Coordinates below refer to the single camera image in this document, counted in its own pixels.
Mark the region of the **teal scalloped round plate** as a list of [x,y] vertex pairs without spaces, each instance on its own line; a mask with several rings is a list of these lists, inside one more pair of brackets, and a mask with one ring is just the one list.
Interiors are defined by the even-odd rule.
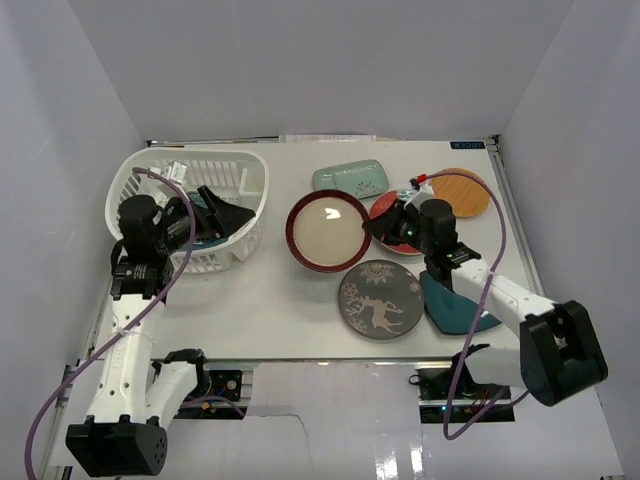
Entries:
[[[206,213],[209,212],[208,207],[206,206],[205,201],[201,197],[201,195],[196,191],[190,191],[188,193],[189,198],[192,202],[197,205],[200,209],[203,209]],[[213,248],[218,245],[225,243],[228,240],[227,237],[213,238],[213,239],[205,239],[204,237],[197,237],[194,243],[195,250],[202,250],[207,248]]]

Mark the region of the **red rimmed beige plate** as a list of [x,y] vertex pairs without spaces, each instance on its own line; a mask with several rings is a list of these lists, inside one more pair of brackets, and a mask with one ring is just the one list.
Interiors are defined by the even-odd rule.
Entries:
[[354,196],[339,190],[318,190],[300,198],[285,223],[291,255],[305,268],[336,273],[358,263],[372,236],[363,224],[369,215]]

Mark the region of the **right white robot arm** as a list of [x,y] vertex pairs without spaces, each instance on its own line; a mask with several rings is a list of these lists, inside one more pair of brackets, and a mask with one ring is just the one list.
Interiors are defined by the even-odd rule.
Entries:
[[447,202],[396,201],[363,228],[384,244],[405,243],[423,254],[427,300],[439,294],[460,300],[475,316],[492,315],[517,338],[515,348],[464,344],[451,374],[459,396],[475,398],[494,384],[527,390],[539,403],[553,406],[607,379],[608,365],[586,308],[536,295],[496,274],[459,241]]

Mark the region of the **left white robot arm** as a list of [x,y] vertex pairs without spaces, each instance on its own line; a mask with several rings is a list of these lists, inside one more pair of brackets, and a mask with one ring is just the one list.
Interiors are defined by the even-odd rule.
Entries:
[[65,437],[89,476],[158,475],[166,461],[170,422],[185,404],[196,405],[212,393],[202,350],[151,359],[168,288],[180,271],[171,256],[198,243],[224,242],[254,216],[206,186],[192,192],[189,202],[174,196],[159,205],[143,194],[120,203],[122,238],[111,260],[115,343],[102,355],[102,374],[85,420],[70,425]]

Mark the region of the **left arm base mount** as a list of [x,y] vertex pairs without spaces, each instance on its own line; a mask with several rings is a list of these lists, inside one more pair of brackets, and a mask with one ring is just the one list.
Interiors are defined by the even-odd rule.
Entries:
[[188,399],[180,420],[242,420],[252,394],[253,374],[243,370],[210,370],[211,388],[203,400]]

